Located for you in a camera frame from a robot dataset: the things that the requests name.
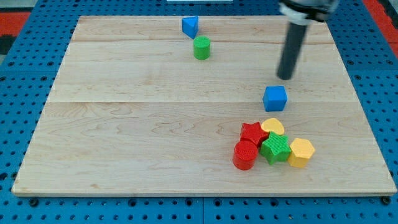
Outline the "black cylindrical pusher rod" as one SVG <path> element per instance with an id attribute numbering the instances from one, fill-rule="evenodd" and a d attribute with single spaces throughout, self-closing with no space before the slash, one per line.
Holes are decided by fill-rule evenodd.
<path id="1" fill-rule="evenodd" d="M 280 57 L 277 76 L 281 80 L 290 80 L 293 76 L 299 53 L 307 33 L 308 26 L 289 23 L 285 43 Z"/>

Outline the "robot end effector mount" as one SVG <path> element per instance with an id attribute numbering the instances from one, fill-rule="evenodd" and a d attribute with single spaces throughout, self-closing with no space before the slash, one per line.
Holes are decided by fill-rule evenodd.
<path id="1" fill-rule="evenodd" d="M 325 22 L 336 11 L 339 0 L 278 0 L 279 11 L 296 25 Z"/>

